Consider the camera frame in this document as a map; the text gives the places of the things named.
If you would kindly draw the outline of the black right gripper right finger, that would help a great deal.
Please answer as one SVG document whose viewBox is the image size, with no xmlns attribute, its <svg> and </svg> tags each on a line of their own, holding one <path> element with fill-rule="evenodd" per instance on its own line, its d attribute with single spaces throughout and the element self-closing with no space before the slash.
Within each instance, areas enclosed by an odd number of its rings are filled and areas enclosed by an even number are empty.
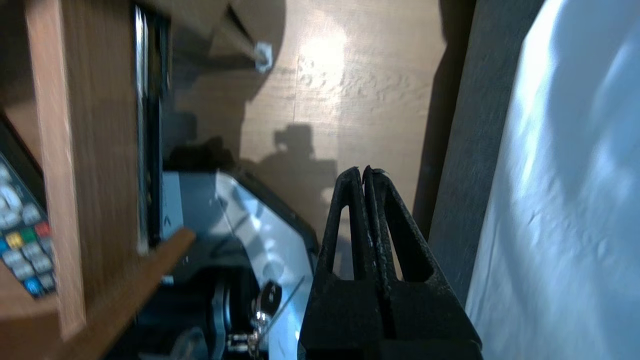
<svg viewBox="0 0 640 360">
<path fill-rule="evenodd" d="M 482 340 L 391 179 L 363 173 L 382 338 L 375 360 L 480 360 Z"/>
</svg>

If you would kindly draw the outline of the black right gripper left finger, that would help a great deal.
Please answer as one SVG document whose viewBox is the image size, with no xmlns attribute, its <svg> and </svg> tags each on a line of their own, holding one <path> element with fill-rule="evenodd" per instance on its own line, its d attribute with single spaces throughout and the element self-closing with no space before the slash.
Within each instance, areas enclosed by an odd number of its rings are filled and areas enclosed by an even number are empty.
<svg viewBox="0 0 640 360">
<path fill-rule="evenodd" d="M 310 297 L 298 341 L 300 360 L 391 360 L 394 325 L 388 275 L 394 257 L 383 232 L 374 177 L 352 167 L 334 185 Z M 349 212 L 353 278 L 334 273 L 343 210 Z"/>
</svg>

